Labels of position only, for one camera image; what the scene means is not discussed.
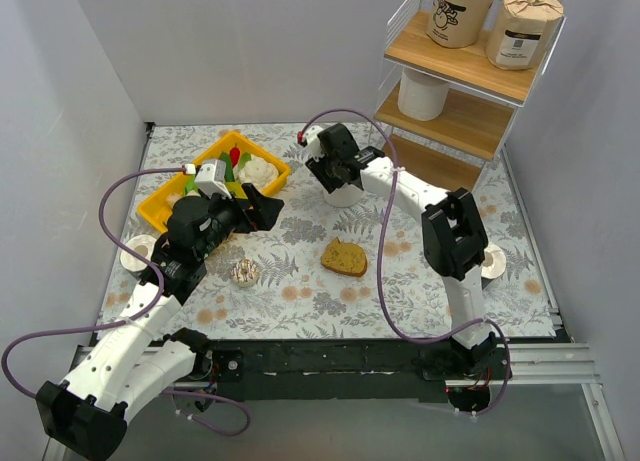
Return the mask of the white paper towel roll back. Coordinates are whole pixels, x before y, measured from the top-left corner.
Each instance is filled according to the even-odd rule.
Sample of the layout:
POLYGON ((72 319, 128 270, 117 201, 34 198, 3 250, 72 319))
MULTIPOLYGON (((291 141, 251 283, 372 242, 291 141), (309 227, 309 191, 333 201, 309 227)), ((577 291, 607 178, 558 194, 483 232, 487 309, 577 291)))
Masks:
POLYGON ((363 191, 351 184, 344 184, 332 192, 323 192, 325 202, 335 208, 351 207, 360 201, 362 195, 363 191))

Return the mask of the white paper towel roll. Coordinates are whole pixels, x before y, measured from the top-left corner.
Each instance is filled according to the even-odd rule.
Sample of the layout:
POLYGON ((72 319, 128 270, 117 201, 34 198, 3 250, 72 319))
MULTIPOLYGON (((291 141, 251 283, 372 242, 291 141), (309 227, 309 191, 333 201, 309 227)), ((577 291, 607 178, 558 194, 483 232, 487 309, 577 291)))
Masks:
POLYGON ((413 69, 404 68, 398 93, 400 112, 418 121, 437 118, 444 109, 450 84, 413 69))
POLYGON ((360 201, 362 195, 363 191, 351 184, 344 184, 332 192, 323 192, 325 202, 335 208, 351 207, 360 201))

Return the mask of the white paper towel roll front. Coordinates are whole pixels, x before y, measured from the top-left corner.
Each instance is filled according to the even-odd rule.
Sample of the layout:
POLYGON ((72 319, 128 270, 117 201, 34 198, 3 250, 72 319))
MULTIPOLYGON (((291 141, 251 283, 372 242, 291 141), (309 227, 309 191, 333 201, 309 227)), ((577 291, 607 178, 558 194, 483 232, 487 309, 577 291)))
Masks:
POLYGON ((418 121, 437 118, 444 109, 450 84, 413 69, 404 68, 398 93, 400 112, 418 121))

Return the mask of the brown roll with drawing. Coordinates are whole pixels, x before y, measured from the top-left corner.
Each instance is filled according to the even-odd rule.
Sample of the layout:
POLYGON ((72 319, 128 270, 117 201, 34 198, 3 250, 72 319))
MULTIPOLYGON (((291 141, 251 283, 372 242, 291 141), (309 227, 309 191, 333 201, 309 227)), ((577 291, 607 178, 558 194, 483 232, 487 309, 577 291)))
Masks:
POLYGON ((475 44, 494 0, 434 0, 426 34, 445 48, 475 44))

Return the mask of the brown roll with label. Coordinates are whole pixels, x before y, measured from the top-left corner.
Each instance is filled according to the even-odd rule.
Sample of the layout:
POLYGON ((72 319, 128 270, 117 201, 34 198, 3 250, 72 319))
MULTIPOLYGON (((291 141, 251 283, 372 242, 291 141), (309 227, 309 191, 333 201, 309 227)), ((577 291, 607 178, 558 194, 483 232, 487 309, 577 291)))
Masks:
POLYGON ((503 70, 537 67, 564 15, 558 0, 503 0, 485 54, 503 70))

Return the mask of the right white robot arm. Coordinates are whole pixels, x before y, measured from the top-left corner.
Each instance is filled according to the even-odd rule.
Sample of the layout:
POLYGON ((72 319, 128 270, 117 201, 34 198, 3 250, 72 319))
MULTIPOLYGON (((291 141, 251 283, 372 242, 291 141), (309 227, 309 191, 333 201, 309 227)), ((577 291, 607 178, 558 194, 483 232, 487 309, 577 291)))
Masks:
POLYGON ((475 199, 464 188, 448 191, 433 186, 394 163, 373 146, 360 148, 345 125, 311 126, 297 142, 309 154, 306 167, 332 194, 353 186, 383 197, 419 223, 423 254, 444 284, 451 318, 452 370, 475 378, 488 368, 497 340, 486 320, 482 265, 488 237, 475 199))

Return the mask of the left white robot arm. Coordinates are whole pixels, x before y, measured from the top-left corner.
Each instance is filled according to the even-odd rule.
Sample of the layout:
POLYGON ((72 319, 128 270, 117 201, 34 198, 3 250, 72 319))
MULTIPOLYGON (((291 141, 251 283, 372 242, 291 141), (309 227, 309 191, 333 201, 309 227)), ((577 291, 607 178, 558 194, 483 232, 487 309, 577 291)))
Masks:
POLYGON ((186 376, 205 379, 213 367, 207 338, 176 334, 151 359, 147 346, 186 303, 206 274, 206 259, 233 233, 271 230, 282 200, 242 186, 246 196, 221 194, 178 200, 126 308, 98 344, 60 382, 35 395, 44 431, 89 460, 106 460, 128 423, 168 385, 186 376))

